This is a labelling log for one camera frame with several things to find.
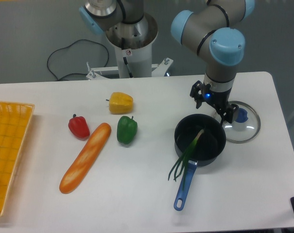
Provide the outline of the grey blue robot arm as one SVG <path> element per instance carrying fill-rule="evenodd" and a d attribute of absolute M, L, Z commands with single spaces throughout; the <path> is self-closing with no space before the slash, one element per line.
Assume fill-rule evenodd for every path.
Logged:
<path fill-rule="evenodd" d="M 245 38 L 234 29 L 254 10 L 252 0 L 208 0 L 196 14 L 184 10 L 171 24 L 171 35 L 206 62 L 205 77 L 190 91 L 196 107 L 203 102 L 213 107 L 222 121 L 232 123 L 239 115 L 228 98 L 243 59 Z M 155 19 L 144 11 L 141 0 L 88 0 L 79 9 L 89 30 L 105 34 L 114 46 L 121 78 L 152 74 L 151 46 L 158 34 Z"/>

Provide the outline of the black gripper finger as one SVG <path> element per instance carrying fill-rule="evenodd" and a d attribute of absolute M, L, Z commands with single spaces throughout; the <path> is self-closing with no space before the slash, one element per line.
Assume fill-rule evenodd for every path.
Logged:
<path fill-rule="evenodd" d="M 199 109 L 204 102 L 204 97 L 202 95 L 203 84 L 197 81 L 190 90 L 190 97 L 196 102 L 196 109 Z"/>
<path fill-rule="evenodd" d="M 220 116 L 220 123 L 224 122 L 232 123 L 235 121 L 239 114 L 239 107 L 236 104 L 227 103 L 224 108 L 216 106 L 216 113 Z"/>

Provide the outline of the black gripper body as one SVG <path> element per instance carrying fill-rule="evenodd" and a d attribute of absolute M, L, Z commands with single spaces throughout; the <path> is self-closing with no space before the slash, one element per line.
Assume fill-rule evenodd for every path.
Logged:
<path fill-rule="evenodd" d="M 228 98 L 231 93 L 231 89 L 226 91 L 214 91 L 211 84 L 203 84 L 201 90 L 202 102 L 206 102 L 208 105 L 215 109 L 225 110 L 228 106 Z"/>

